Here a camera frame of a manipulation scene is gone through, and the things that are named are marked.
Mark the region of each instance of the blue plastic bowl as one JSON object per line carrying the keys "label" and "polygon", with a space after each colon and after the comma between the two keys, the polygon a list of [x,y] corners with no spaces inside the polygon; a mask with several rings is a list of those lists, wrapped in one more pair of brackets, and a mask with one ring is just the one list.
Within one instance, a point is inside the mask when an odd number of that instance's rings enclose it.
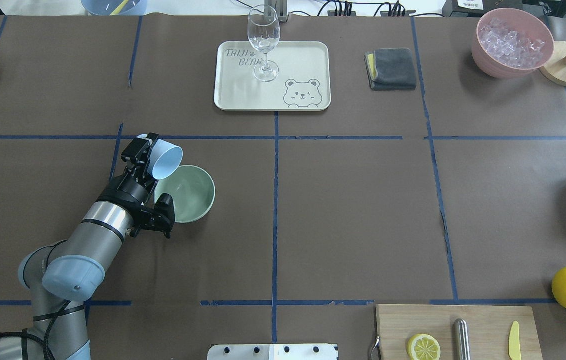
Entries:
{"label": "blue plastic bowl", "polygon": [[[90,14],[108,16],[123,0],[81,0],[82,6]],[[119,13],[119,16],[143,16],[147,9],[147,0],[129,0]]]}

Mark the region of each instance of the pink bowl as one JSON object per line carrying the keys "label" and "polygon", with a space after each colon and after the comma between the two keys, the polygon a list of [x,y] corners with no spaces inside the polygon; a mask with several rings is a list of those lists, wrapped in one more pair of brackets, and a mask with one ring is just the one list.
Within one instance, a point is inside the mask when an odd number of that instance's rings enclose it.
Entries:
{"label": "pink bowl", "polygon": [[[522,33],[534,41],[540,39],[545,42],[541,49],[543,58],[536,64],[534,68],[514,68],[506,64],[499,63],[496,59],[488,55],[479,41],[479,31],[488,25],[491,19],[499,18],[507,23],[509,30]],[[554,51],[554,38],[550,30],[539,19],[532,14],[526,13],[518,9],[503,7],[501,9],[491,10],[484,14],[476,25],[476,32],[472,40],[472,57],[476,65],[487,75],[497,79],[513,79],[525,76],[541,66],[552,57]]]}

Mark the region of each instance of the wine glass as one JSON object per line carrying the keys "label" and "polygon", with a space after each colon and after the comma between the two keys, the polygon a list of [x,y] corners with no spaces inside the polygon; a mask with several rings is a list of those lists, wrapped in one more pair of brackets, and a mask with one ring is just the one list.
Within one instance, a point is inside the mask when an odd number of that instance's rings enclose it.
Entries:
{"label": "wine glass", "polygon": [[254,66],[254,77],[271,82],[278,76],[278,66],[267,61],[267,53],[274,50],[281,37],[276,10],[269,5],[258,5],[249,10],[247,37],[251,46],[265,54],[265,62]]}

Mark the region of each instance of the wine glass base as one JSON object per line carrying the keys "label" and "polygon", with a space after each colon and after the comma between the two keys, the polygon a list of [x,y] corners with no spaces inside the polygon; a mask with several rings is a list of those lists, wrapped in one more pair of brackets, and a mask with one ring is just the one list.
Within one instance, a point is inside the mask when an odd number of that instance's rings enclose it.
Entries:
{"label": "wine glass base", "polygon": [[260,82],[273,82],[278,77],[278,66],[273,61],[268,61],[269,69],[265,70],[263,64],[254,66],[254,78]]}

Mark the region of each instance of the ice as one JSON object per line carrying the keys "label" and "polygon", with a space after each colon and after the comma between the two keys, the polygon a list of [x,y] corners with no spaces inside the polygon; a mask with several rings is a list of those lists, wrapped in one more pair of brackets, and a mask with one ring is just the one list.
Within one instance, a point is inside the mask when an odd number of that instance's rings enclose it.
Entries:
{"label": "ice", "polygon": [[479,30],[479,41],[491,57],[511,68],[535,68],[543,58],[543,41],[531,41],[524,33],[509,29],[507,23],[497,17]]}

